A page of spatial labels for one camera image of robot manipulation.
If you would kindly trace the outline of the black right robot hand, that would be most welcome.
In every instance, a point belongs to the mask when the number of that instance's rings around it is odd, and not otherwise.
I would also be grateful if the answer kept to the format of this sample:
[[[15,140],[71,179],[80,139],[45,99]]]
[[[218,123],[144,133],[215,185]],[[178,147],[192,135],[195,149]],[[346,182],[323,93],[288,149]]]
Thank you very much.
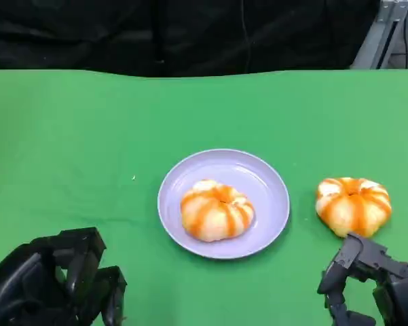
[[[344,297],[347,278],[374,280],[373,297],[385,325],[408,325],[408,262],[397,261],[387,248],[353,232],[348,233],[331,260],[317,293],[324,295],[334,325],[375,325],[373,317],[348,310]]]

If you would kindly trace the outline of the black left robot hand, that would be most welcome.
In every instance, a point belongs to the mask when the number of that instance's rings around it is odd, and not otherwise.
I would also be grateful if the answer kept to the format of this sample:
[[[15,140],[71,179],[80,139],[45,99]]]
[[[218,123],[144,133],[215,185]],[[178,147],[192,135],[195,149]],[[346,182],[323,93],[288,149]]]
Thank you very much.
[[[0,325],[105,325],[124,321],[127,282],[101,268],[96,228],[63,230],[16,247],[0,262]]]

